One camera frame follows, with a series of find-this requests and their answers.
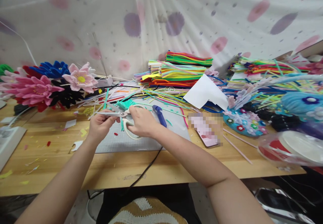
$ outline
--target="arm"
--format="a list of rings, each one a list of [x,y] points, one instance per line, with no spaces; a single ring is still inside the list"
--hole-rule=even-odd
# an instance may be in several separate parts
[[[128,129],[151,137],[166,148],[209,193],[220,224],[272,224],[248,188],[219,160],[192,142],[156,122],[146,109],[130,107],[135,126]]]
[[[16,224],[64,223],[82,187],[98,144],[108,134],[117,117],[96,114],[89,134],[63,169],[52,179],[16,221]]]

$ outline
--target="blue handle tool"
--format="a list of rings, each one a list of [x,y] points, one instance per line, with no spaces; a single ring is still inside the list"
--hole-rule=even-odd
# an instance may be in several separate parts
[[[152,108],[154,109],[154,111],[156,112],[157,116],[158,116],[158,119],[159,119],[159,122],[167,128],[167,124],[166,124],[166,121],[164,119],[164,116],[163,116],[163,113],[162,113],[162,109],[157,106],[157,105],[153,105]]]

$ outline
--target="scissors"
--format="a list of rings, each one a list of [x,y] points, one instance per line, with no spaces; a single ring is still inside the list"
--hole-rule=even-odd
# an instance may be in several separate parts
[[[127,109],[126,111],[121,112],[120,109],[115,107],[113,104],[107,102],[107,105],[110,106],[111,109],[114,110],[115,112],[97,112],[97,114],[121,117],[122,118],[123,129],[126,132],[126,134],[128,135],[128,137],[130,137],[133,140],[139,140],[141,137],[133,137],[128,132],[127,124],[130,125],[130,126],[135,125],[135,124],[133,124],[131,121],[129,121],[127,119],[127,115],[130,114],[129,109]],[[142,105],[134,105],[134,107],[144,108]]]

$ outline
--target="scissor handle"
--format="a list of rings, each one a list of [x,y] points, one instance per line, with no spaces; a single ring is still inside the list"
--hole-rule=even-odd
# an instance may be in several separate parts
[[[139,107],[139,108],[144,108],[142,105],[133,105],[133,106],[134,106],[134,107]],[[130,114],[129,109],[127,109],[127,110],[125,111],[125,113]]]
[[[141,137],[133,137],[129,134],[128,132],[128,128],[127,128],[127,124],[130,126],[134,126],[135,124],[133,124],[131,121],[129,121],[128,119],[122,118],[122,123],[123,123],[123,129],[126,132],[126,134],[128,135],[128,137],[130,137],[133,140],[139,140]]]

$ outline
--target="scissor blade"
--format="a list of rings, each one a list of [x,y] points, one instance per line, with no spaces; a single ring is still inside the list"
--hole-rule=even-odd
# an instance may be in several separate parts
[[[121,117],[121,112],[97,112],[97,114],[106,115],[106,116],[118,116]]]
[[[112,110],[114,110],[115,112],[120,111],[120,109],[119,109],[118,107],[114,106],[113,104],[111,104],[111,103],[109,103],[109,102],[107,102],[107,105],[108,105],[108,106],[110,106],[110,107],[111,107],[111,109],[112,109]]]

